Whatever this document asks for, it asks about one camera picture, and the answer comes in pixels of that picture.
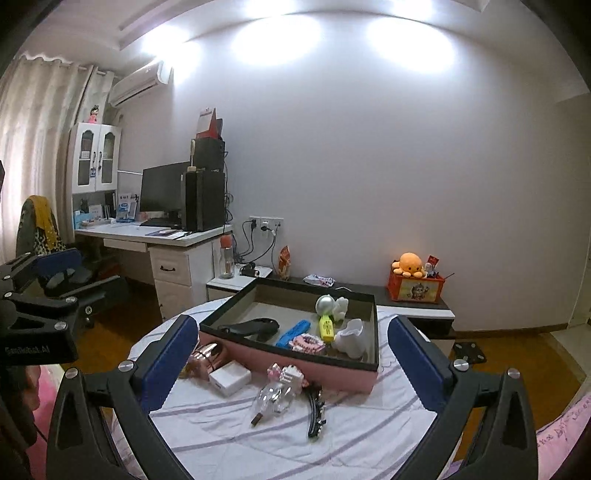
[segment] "storage box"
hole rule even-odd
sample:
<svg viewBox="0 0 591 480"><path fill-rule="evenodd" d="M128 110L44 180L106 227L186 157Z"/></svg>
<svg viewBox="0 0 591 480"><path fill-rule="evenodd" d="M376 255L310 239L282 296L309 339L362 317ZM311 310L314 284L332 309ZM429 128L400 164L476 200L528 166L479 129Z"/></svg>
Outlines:
<svg viewBox="0 0 591 480"><path fill-rule="evenodd" d="M366 352L362 359L352 360L332 348L327 349L326 355L311 355L275 346L281 335L300 320L308 320L309 333L319 335L319 318L314 308L316 300L326 294L349 299L347 317L340 326L335 326L335 332L350 319L363 320ZM219 330L223 325L257 318L272 318L280 325L268 342ZM307 380L330 390L369 393L378 376L378 312L373 295L257 278L201 322L199 340L202 344L223 343L232 359L265 375L274 363L282 367L295 365Z"/></svg>
<svg viewBox="0 0 591 480"><path fill-rule="evenodd" d="M441 296L445 278L406 278L390 270L388 291L394 301L419 301L436 303Z"/></svg>

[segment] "computer monitor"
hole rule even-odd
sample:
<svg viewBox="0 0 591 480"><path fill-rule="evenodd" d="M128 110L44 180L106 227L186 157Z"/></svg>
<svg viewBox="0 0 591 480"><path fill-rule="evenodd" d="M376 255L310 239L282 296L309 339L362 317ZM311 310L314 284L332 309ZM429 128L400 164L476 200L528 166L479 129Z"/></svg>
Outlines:
<svg viewBox="0 0 591 480"><path fill-rule="evenodd" d="M178 219L180 223L178 214L183 208L181 175L189 165L189 162L182 162L145 168L139 197L140 211L167 212L171 220Z"/></svg>

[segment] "baseboard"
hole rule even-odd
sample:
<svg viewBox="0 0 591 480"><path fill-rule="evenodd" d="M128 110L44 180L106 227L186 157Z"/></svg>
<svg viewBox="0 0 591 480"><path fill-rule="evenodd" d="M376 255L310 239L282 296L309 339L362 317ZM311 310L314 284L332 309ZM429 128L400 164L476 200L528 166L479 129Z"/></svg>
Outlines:
<svg viewBox="0 0 591 480"><path fill-rule="evenodd" d="M456 338L483 338L483 337L506 337L511 335L536 335L538 333L555 332L556 330L565 330L568 323L559 323L558 325L544 325L542 327L516 328L508 330L456 330Z"/></svg>

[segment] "white curtain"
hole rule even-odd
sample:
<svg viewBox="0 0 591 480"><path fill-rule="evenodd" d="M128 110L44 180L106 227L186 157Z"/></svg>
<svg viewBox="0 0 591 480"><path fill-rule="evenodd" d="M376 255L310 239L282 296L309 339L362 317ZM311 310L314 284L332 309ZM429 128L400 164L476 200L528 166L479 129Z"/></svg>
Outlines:
<svg viewBox="0 0 591 480"><path fill-rule="evenodd" d="M93 105L104 110L113 73L42 58L15 60L0 82L0 159L6 170L0 202L0 263L15 256L21 207L43 195L66 219L67 144L72 126L87 120Z"/></svg>

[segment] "orange box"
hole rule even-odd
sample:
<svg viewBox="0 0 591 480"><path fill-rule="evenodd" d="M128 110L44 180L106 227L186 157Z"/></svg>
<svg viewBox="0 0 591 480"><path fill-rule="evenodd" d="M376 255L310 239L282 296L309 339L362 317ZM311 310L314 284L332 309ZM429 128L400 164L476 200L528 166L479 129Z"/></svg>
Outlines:
<svg viewBox="0 0 591 480"><path fill-rule="evenodd" d="M405 278L390 270L388 291L394 301L437 303L444 283L445 278L439 275L435 278Z"/></svg>

